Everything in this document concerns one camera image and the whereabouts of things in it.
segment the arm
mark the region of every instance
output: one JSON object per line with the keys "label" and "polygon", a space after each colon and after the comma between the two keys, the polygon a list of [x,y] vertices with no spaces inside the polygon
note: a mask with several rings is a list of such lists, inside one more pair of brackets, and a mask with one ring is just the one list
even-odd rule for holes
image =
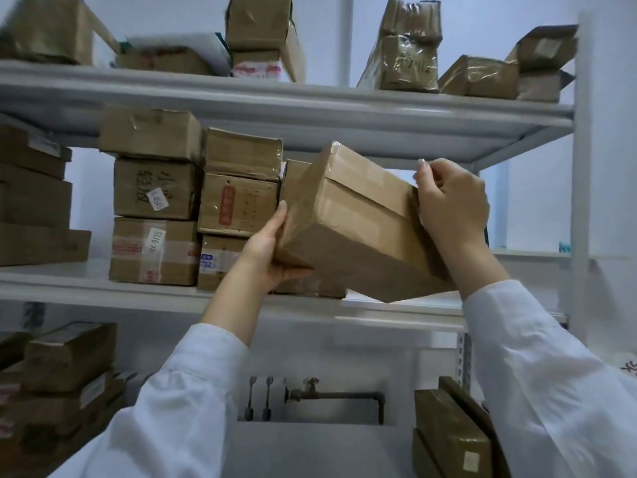
{"label": "arm", "polygon": [[217,289],[200,324],[181,339],[162,369],[144,384],[135,406],[118,412],[108,428],[52,477],[218,477],[237,409],[231,393],[248,355],[259,309],[282,280],[308,271],[271,264],[282,202],[246,244]]}
{"label": "arm", "polygon": [[419,163],[423,225],[464,300],[476,371],[514,478],[637,476],[637,381],[606,366],[510,280],[484,243],[484,184]]}

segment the person's left hand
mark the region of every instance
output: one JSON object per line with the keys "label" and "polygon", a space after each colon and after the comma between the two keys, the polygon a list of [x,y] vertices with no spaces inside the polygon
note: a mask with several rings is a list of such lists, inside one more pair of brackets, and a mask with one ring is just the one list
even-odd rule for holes
{"label": "person's left hand", "polygon": [[301,279],[312,272],[309,268],[291,268],[272,263],[276,238],[286,216],[287,203],[282,200],[274,216],[245,244],[243,254],[235,264],[240,268],[246,268],[250,278],[257,279],[257,286],[263,294],[274,290],[282,281]]}

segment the metal shelf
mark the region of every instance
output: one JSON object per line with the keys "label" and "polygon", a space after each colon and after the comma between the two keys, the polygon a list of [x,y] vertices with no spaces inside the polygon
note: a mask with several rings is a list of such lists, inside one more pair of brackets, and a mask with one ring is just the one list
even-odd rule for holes
{"label": "metal shelf", "polygon": [[[138,285],[108,280],[109,261],[61,263],[0,268],[0,299],[38,301],[178,313],[202,313],[211,292],[194,287]],[[382,303],[351,293],[344,300],[269,295],[262,307],[266,318],[299,321],[339,321],[362,326],[421,331],[465,332],[460,300],[453,296],[425,297],[401,303]],[[553,313],[561,322],[566,316]]]}
{"label": "metal shelf", "polygon": [[106,103],[190,110],[203,125],[281,137],[318,152],[331,140],[375,157],[446,157],[474,169],[573,132],[572,106],[297,85],[161,72],[0,62],[0,112],[94,147]]}

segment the white shirt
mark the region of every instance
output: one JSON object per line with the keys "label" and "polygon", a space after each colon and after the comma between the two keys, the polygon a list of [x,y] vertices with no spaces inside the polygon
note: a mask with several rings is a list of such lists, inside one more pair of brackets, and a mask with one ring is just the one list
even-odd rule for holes
{"label": "white shirt", "polygon": [[[590,353],[518,281],[470,296],[476,372],[514,478],[637,477],[637,380]],[[51,476],[218,477],[248,349],[188,330],[137,404]]]}

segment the sleeve cuff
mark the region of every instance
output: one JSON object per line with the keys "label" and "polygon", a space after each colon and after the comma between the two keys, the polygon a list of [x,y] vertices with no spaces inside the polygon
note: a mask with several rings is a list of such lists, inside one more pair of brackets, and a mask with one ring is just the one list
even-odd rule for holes
{"label": "sleeve cuff", "polygon": [[248,347],[234,334],[211,324],[195,324],[162,369],[198,375],[230,392],[238,383],[247,357]]}
{"label": "sleeve cuff", "polygon": [[485,342],[506,343],[539,329],[559,326],[537,299],[517,280],[492,283],[462,305],[469,332]]}

